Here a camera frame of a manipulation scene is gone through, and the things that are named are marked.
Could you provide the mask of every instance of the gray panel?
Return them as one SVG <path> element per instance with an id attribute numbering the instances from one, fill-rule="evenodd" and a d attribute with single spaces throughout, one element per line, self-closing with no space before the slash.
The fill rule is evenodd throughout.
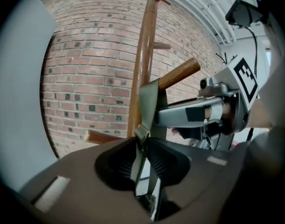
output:
<path id="1" fill-rule="evenodd" d="M 40 74 L 56 23 L 40 0 L 21 0 L 0 31 L 0 176 L 19 190 L 56 162 L 40 110 Z"/>

